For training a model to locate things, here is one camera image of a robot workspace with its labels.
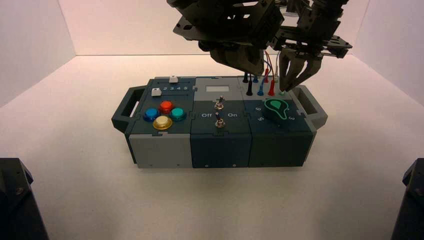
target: red cable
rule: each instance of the red cable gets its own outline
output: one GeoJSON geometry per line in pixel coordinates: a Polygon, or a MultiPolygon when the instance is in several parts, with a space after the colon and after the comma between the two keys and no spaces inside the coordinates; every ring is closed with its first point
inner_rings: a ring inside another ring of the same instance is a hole
{"type": "Polygon", "coordinates": [[[268,54],[267,51],[265,51],[265,54],[266,54],[266,59],[268,60],[269,65],[271,66],[271,71],[272,71],[272,81],[271,81],[271,85],[269,86],[268,95],[269,96],[274,96],[275,95],[275,93],[274,93],[274,87],[276,85],[276,81],[274,80],[273,64],[271,63],[271,57],[270,57],[270,55],[268,54]]]}

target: push button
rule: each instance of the push button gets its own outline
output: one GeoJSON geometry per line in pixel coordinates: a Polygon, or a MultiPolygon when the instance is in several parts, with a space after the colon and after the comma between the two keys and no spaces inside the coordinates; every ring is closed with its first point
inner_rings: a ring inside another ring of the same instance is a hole
{"type": "Polygon", "coordinates": [[[153,122],[157,117],[159,117],[159,111],[156,108],[149,108],[144,113],[144,120],[147,122],[153,122]]]}
{"type": "Polygon", "coordinates": [[[171,101],[163,101],[159,106],[159,110],[163,114],[169,114],[173,108],[174,105],[171,101]]]}
{"type": "Polygon", "coordinates": [[[153,127],[157,130],[166,130],[172,126],[172,119],[168,116],[159,116],[153,122],[153,127]]]}
{"type": "Polygon", "coordinates": [[[184,110],[180,107],[176,107],[171,111],[171,114],[169,115],[172,120],[174,121],[181,121],[186,118],[186,113],[184,110]]]}

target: blue button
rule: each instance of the blue button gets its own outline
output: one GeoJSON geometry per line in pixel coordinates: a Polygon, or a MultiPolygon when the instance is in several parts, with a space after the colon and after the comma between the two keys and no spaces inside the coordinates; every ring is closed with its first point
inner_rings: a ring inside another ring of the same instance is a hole
{"type": "Polygon", "coordinates": [[[144,113],[144,120],[147,122],[153,122],[157,117],[159,117],[159,111],[156,108],[149,108],[144,113]]]}

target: toggle switch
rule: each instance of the toggle switch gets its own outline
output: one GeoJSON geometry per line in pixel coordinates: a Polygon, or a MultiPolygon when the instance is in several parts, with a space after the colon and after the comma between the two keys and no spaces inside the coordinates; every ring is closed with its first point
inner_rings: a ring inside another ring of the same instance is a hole
{"type": "Polygon", "coordinates": [[[216,117],[216,122],[215,122],[215,126],[219,129],[225,127],[225,122],[224,120],[221,118],[220,114],[218,112],[215,113],[215,117],[216,117]]]}
{"type": "Polygon", "coordinates": [[[215,103],[214,108],[217,109],[217,110],[223,109],[224,108],[223,101],[224,101],[224,96],[220,96],[219,100],[215,103]]]}

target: red button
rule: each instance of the red button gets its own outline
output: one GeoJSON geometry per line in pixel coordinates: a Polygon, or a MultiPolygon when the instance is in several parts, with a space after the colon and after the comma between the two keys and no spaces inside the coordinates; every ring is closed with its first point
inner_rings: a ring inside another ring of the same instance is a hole
{"type": "Polygon", "coordinates": [[[159,110],[163,114],[169,114],[171,110],[174,108],[174,105],[170,101],[163,101],[160,104],[159,110]]]}

